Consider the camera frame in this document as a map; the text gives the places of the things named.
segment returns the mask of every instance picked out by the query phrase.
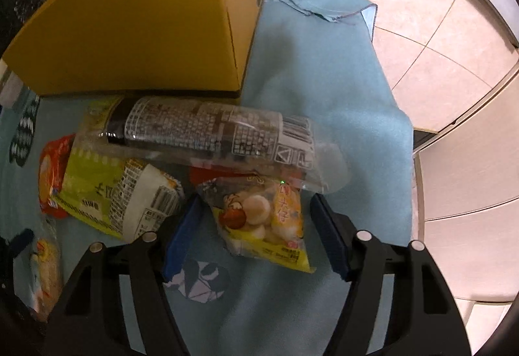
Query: clear plastic bag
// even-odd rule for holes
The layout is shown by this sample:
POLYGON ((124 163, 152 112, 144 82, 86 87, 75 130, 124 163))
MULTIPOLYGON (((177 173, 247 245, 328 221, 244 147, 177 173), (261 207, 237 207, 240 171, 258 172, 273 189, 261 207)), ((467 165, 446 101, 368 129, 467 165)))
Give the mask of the clear plastic bag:
POLYGON ((30 257, 33 276, 32 301, 38 320, 46 322, 63 289, 61 251, 56 237, 55 220, 41 215, 30 257))
POLYGON ((234 255, 266 259, 312 273, 303 239, 299 191, 267 177, 220 177, 198 193, 211 206, 218 232, 234 255))
POLYGON ((306 117, 172 97, 99 100, 78 137, 104 154, 281 178, 330 193, 346 185, 342 153, 306 117))

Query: tile floor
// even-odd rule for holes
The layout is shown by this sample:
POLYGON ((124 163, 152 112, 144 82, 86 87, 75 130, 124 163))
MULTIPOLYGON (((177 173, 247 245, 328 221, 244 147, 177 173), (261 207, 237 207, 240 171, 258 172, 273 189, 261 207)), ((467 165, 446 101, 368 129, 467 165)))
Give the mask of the tile floor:
POLYGON ((519 55, 476 0, 372 0, 374 47, 417 128, 441 130, 502 79, 519 55))

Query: snack package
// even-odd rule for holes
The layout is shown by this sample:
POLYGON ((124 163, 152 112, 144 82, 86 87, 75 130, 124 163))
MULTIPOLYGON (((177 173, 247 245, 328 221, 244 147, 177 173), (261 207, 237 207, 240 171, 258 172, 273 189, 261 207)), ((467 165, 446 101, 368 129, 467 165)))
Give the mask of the snack package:
POLYGON ((314 272, 303 240, 299 191, 267 177, 220 177, 201 184, 220 236, 234 255, 314 272))
POLYGON ((75 135, 64 136, 46 144, 40 155, 38 170, 38 196, 44 214, 65 218, 68 213, 58 206, 55 196, 61 191, 63 176, 75 135))
POLYGON ((43 217, 30 257, 33 275, 33 309, 39 321, 46 322, 59 299, 63 282, 61 277, 61 252, 56 239, 54 221, 43 217))
POLYGON ((188 173, 189 182, 195 187, 216 177, 249 177, 254 175, 254 173, 229 173, 199 167, 190 167, 188 173))
POLYGON ((84 223, 130 243, 177 214, 184 192, 150 164, 85 150, 76 139, 55 199, 84 223))
POLYGON ((346 185, 339 147, 306 117, 172 97, 104 98, 78 135, 93 152, 285 179, 320 193, 346 185))

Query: yellow snack bag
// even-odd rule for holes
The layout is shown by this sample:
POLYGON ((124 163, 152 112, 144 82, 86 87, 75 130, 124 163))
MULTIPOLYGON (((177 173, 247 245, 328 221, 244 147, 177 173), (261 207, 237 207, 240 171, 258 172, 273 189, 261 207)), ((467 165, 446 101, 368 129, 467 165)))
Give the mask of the yellow snack bag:
POLYGON ((59 299, 61 278, 61 251, 56 238, 55 220, 42 216, 30 257, 32 272, 32 308, 39 321, 46 322, 59 299))
POLYGON ((299 191, 272 178, 219 177, 201 184, 220 236, 234 255, 312 273, 303 240, 299 191))

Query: cardboard box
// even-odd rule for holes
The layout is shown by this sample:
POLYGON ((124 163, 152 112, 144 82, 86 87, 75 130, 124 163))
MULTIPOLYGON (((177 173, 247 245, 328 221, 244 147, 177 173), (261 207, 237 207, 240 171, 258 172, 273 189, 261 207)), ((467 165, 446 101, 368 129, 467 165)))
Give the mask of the cardboard box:
POLYGON ((263 0, 48 0, 3 55, 40 95, 238 96, 263 0))

